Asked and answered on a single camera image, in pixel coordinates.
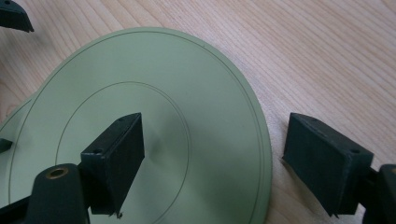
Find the green disc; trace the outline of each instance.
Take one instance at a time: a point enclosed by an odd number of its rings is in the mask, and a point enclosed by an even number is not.
[[[29,195],[42,170],[78,164],[99,133],[136,112],[146,158],[123,217],[91,216],[92,223],[264,221],[271,148],[253,90],[216,49],[163,28],[106,35],[53,72],[19,128],[9,201]]]

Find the wooden table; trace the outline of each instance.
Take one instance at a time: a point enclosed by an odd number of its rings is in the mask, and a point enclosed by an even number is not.
[[[35,32],[0,28],[0,120],[72,52],[124,28],[162,26],[224,53],[262,105],[273,148],[268,223],[360,223],[328,217],[281,157],[290,112],[333,126],[396,162],[396,1],[17,0]]]

